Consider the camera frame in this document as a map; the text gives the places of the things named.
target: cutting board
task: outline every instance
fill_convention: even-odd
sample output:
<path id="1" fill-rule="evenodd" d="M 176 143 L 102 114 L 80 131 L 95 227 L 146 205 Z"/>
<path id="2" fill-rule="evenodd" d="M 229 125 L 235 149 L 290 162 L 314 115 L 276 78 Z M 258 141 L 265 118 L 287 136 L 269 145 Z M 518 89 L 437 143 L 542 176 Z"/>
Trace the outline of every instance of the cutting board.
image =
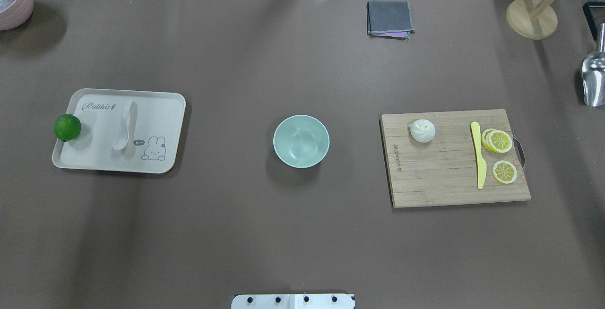
<path id="1" fill-rule="evenodd" d="M 436 135 L 428 143 L 418 143 L 408 125 L 428 119 Z M 487 175 L 482 190 L 477 188 L 477 163 L 471 137 L 471 122 L 481 131 L 503 130 L 510 137 L 510 124 L 504 109 L 484 111 L 385 114 L 380 119 L 385 158 L 389 165 L 389 186 L 393 207 L 442 206 L 531 198 L 516 150 L 505 154 L 481 147 L 487 162 Z M 493 164 L 508 160 L 517 168 L 517 180 L 500 184 L 492 175 Z"/>

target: round wooden base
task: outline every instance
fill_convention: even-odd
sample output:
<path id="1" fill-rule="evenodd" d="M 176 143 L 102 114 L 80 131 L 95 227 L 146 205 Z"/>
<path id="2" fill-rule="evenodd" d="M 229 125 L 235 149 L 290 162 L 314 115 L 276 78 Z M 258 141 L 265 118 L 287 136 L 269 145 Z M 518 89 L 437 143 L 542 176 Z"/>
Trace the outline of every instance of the round wooden base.
<path id="1" fill-rule="evenodd" d="M 506 8 L 506 21 L 519 35 L 532 40 L 544 40 L 557 29 L 557 14 L 550 6 L 533 20 L 529 18 L 540 0 L 514 0 Z"/>

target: gray towel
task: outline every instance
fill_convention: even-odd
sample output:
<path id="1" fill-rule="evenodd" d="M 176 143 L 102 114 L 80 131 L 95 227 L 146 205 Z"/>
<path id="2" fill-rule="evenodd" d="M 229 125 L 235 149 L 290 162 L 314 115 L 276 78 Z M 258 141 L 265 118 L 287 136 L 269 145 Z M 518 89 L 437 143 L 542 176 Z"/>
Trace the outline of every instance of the gray towel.
<path id="1" fill-rule="evenodd" d="M 369 1 L 368 35 L 409 38 L 414 32 L 408 1 Z"/>

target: yellow knife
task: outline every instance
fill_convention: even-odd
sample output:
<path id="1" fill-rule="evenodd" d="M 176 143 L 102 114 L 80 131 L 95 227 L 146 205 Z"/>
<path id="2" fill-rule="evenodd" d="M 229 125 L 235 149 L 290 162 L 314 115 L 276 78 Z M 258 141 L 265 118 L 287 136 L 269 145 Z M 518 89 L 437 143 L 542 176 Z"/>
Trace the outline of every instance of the yellow knife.
<path id="1" fill-rule="evenodd" d="M 484 188 L 485 174 L 488 171 L 488 165 L 484 157 L 481 156 L 481 128 L 477 121 L 471 122 L 471 134 L 473 134 L 473 144 L 475 145 L 475 156 L 477 156 L 477 188 Z"/>

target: pink pot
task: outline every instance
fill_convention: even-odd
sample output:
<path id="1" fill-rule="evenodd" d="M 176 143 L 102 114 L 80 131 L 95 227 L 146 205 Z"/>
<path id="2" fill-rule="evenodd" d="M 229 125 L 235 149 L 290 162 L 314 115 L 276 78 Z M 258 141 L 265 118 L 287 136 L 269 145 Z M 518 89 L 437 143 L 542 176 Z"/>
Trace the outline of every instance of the pink pot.
<path id="1" fill-rule="evenodd" d="M 34 0 L 15 0 L 0 12 L 0 31 L 13 29 L 27 21 L 32 15 Z"/>

